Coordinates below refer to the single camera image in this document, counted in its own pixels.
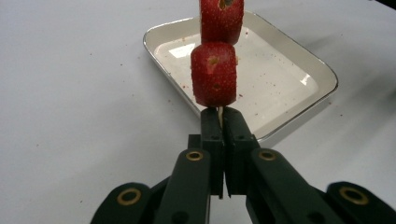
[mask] strawberry piece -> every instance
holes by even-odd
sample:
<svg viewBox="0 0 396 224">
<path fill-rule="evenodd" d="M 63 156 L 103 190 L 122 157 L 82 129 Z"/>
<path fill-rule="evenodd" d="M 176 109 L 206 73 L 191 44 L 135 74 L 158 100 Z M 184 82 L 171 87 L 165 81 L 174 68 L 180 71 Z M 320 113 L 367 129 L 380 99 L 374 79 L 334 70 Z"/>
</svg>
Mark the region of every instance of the strawberry piece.
<svg viewBox="0 0 396 224">
<path fill-rule="evenodd" d="M 232 45 L 204 43 L 191 52 L 192 89 L 199 105 L 219 107 L 236 99 L 236 56 Z"/>
<path fill-rule="evenodd" d="M 201 42 L 236 44 L 242 28 L 244 0 L 200 0 Z"/>
</svg>

